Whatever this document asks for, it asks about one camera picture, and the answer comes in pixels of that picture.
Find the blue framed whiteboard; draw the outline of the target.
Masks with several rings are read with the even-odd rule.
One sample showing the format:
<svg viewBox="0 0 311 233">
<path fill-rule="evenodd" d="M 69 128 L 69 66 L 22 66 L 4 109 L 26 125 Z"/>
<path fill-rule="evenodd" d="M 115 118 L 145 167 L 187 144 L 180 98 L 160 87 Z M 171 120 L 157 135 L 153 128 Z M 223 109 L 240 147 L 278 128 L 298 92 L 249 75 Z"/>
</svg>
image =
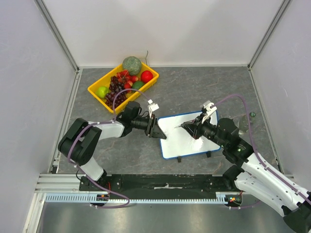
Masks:
<svg viewBox="0 0 311 233">
<path fill-rule="evenodd" d="M 181 127 L 175 128 L 175 126 L 180 125 L 185 121 L 195 119 L 200 114 L 201 112 L 197 111 L 161 117 L 158 119 L 159 126 L 167 136 L 167 139 L 165 140 L 160 139 L 160 148 L 164 159 L 168 160 L 220 150 L 219 145 L 211 142 L 203 136 L 199 139 L 194 139 Z"/>
</svg>

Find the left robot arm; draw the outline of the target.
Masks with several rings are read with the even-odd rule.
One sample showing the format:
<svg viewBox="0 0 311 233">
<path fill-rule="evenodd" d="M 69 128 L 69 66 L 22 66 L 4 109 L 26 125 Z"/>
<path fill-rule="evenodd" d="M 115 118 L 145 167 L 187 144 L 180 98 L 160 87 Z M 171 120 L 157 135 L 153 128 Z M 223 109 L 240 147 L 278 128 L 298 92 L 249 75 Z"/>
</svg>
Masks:
<svg viewBox="0 0 311 233">
<path fill-rule="evenodd" d="M 115 120 L 106 122 L 88 122 L 78 118 L 70 126 L 58 144 L 58 151 L 74 163 L 90 178 L 90 186 L 96 191 L 105 189 L 107 180 L 106 171 L 99 166 L 93 153 L 98 141 L 107 138 L 127 136 L 133 129 L 143 130 L 146 136 L 158 139 L 167 139 L 158 125 L 157 118 L 152 110 L 158 105 L 151 103 L 148 115 L 141 115 L 141 106 L 138 102 L 129 102 Z"/>
</svg>

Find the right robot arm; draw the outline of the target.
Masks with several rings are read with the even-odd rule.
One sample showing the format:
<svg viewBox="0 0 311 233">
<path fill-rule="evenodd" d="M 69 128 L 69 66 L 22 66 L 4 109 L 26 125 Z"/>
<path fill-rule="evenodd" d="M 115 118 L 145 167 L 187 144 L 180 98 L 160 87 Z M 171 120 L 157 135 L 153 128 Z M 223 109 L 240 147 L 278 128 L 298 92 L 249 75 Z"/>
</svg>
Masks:
<svg viewBox="0 0 311 233">
<path fill-rule="evenodd" d="M 201 114 L 180 127 L 192 138 L 205 137 L 223 149 L 223 155 L 232 163 L 223 174 L 223 187 L 251 194 L 278 212 L 294 232 L 308 233 L 311 230 L 310 191 L 279 172 L 240 138 L 233 120 L 221 118 L 213 125 L 204 118 L 205 114 Z"/>
</svg>

